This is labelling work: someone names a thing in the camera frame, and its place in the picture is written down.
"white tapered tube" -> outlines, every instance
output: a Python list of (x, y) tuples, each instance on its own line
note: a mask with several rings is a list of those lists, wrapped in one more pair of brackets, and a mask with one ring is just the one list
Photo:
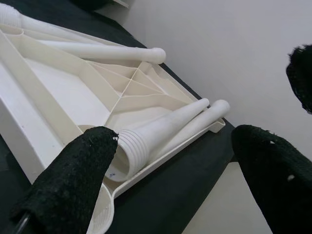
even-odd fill
[(49, 40), (40, 40), (40, 42), (83, 59), (140, 60), (156, 64), (161, 64), (166, 59), (166, 52), (161, 48), (143, 49)]
[(149, 163), (157, 160), (161, 156), (170, 152), (172, 149), (199, 133), (204, 128), (213, 124), (219, 118), (224, 117), (230, 111), (230, 105), (225, 100), (218, 100), (212, 106), (192, 119), (181, 131), (171, 140), (165, 143), (160, 151), (154, 152), (149, 158)]
[(132, 130), (118, 131), (117, 151), (106, 176), (113, 181), (125, 181), (133, 177), (146, 165), (150, 152), (172, 138), (208, 105), (208, 99), (204, 98), (151, 123)]

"white plastic cylinder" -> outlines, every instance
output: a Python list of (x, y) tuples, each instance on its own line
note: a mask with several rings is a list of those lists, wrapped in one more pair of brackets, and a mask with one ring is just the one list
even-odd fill
[(208, 105), (208, 99), (204, 98), (151, 123), (118, 131), (117, 151), (105, 175), (113, 181), (126, 181), (133, 177), (146, 165), (153, 150), (172, 138)]
[(40, 42), (83, 59), (140, 60), (156, 64), (161, 64), (166, 59), (166, 52), (161, 48), (144, 49), (49, 40), (40, 40)]
[(149, 158), (149, 163), (157, 160), (161, 156), (170, 152), (172, 149), (199, 133), (204, 128), (213, 124), (219, 118), (224, 117), (230, 111), (230, 105), (225, 100), (215, 101), (209, 109), (202, 112), (192, 119), (181, 131), (171, 140), (165, 143), (160, 151), (154, 152)]

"white plastic tray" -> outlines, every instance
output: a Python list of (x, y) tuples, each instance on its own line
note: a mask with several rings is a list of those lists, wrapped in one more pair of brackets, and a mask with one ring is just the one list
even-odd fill
[[(37, 41), (117, 45), (54, 27), (66, 33), (0, 25), (0, 133), (31, 183), (88, 128), (136, 127), (197, 100), (158, 65), (85, 61)], [(224, 126), (219, 119), (125, 182), (105, 178), (107, 188), (101, 189), (88, 233), (101, 233), (96, 225), (111, 222), (107, 213), (114, 210), (112, 201), (101, 199), (107, 191), (116, 198), (205, 132), (216, 133)]]

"black table surface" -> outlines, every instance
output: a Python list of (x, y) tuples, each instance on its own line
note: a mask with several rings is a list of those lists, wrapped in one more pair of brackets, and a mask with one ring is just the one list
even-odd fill
[[(115, 21), (85, 12), (67, 0), (0, 2), (41, 21), (123, 45), (144, 47)], [(166, 65), (162, 64), (162, 67), (200, 98)], [(107, 233), (182, 233), (233, 157), (232, 130), (233, 126), (226, 122), (219, 133), (207, 132), (119, 196), (115, 200), (114, 220)], [(0, 232), (12, 225), (10, 208), (29, 187), (25, 174), (0, 137)]]

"black cloth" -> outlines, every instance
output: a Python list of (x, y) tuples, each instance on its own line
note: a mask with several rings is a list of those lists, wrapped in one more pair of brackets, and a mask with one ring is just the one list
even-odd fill
[(312, 113), (312, 45), (297, 47), (286, 69), (288, 80), (303, 109)]
[(71, 141), (35, 180), (12, 209), (25, 212), (46, 234), (85, 234), (98, 192), (117, 148), (117, 134), (105, 127), (88, 129)]
[[(144, 47), (115, 21), (87, 13), (66, 0), (1, 0), (38, 20), (87, 33), (132, 47)], [(161, 65), (195, 97), (200, 98), (165, 64)], [(110, 234), (180, 234), (233, 157), (231, 131), (208, 132), (171, 160), (115, 199)], [(9, 223), (8, 210), (30, 184), (14, 156), (0, 140), (0, 229)]]
[(285, 139), (251, 125), (235, 128), (232, 144), (272, 232), (312, 233), (312, 163)]

